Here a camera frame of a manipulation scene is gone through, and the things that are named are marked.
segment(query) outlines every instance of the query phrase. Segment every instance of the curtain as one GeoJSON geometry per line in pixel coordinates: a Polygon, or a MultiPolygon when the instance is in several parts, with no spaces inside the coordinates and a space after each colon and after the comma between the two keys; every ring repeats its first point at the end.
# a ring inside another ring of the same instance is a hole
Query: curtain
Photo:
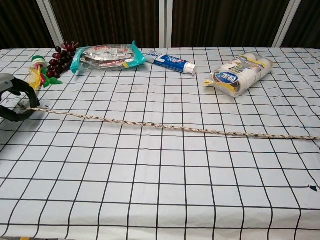
{"type": "Polygon", "coordinates": [[[51,0],[65,41],[159,47],[158,0],[51,0]]]}
{"type": "Polygon", "coordinates": [[[0,0],[0,48],[52,48],[36,0],[0,0]]]}
{"type": "Polygon", "coordinates": [[[282,43],[283,48],[320,49],[320,1],[302,0],[282,43]]]}
{"type": "Polygon", "coordinates": [[[174,0],[173,47],[271,47],[289,0],[174,0]]]}

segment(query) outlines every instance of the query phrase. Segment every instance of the table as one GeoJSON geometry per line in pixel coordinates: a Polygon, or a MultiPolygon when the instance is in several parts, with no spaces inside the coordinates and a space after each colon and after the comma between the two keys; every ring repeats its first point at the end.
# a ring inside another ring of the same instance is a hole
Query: table
{"type": "MultiPolygon", "coordinates": [[[[147,53],[153,49],[142,49],[147,53]]],[[[195,76],[146,63],[65,73],[41,108],[112,119],[320,136],[320,50],[160,48],[195,76]],[[275,64],[237,99],[204,86],[246,52],[275,64]]],[[[4,49],[0,72],[24,79],[31,57],[4,49]]],[[[19,98],[4,95],[2,105],[19,98]]],[[[76,240],[314,240],[320,234],[320,141],[163,130],[35,112],[0,119],[0,236],[76,240]]]]}

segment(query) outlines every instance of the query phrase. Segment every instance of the plastic wrap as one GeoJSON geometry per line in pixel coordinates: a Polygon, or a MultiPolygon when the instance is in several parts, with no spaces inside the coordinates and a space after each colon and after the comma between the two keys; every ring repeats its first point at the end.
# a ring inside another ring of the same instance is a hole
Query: plastic wrap
{"type": "Polygon", "coordinates": [[[135,41],[132,44],[110,44],[87,46],[77,49],[71,64],[71,71],[76,73],[107,70],[112,68],[126,69],[143,64],[146,61],[135,41]]]}
{"type": "Polygon", "coordinates": [[[210,73],[204,84],[236,98],[267,75],[273,64],[267,58],[247,52],[210,73]]]}

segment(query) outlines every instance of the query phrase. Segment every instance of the twisted rope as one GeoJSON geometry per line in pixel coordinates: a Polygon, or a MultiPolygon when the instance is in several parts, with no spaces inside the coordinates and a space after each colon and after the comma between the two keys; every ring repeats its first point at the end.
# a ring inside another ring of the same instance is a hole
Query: twisted rope
{"type": "Polygon", "coordinates": [[[21,105],[20,103],[18,105],[24,110],[33,110],[33,111],[40,111],[40,112],[49,113],[49,114],[73,116],[80,119],[100,120],[107,123],[130,125],[130,126],[154,127],[158,129],[169,129],[169,130],[186,131],[186,132],[194,132],[194,133],[201,133],[201,134],[241,136],[241,137],[260,138],[260,139],[320,140],[320,136],[275,135],[275,134],[251,133],[251,132],[217,131],[217,130],[191,128],[191,127],[183,127],[183,126],[162,125],[162,124],[153,123],[153,122],[135,122],[135,121],[117,120],[117,119],[104,118],[100,116],[80,115],[80,114],[71,113],[71,112],[61,112],[61,111],[54,111],[54,110],[43,109],[43,108],[29,108],[21,105]]]}

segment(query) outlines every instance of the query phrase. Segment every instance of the toothpaste tube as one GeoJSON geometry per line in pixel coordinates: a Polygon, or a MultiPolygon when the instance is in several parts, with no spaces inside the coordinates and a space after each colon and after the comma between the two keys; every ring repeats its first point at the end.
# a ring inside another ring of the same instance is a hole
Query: toothpaste tube
{"type": "Polygon", "coordinates": [[[197,72],[197,66],[195,64],[156,51],[150,51],[145,58],[149,63],[172,69],[180,73],[195,75],[197,72]]]}

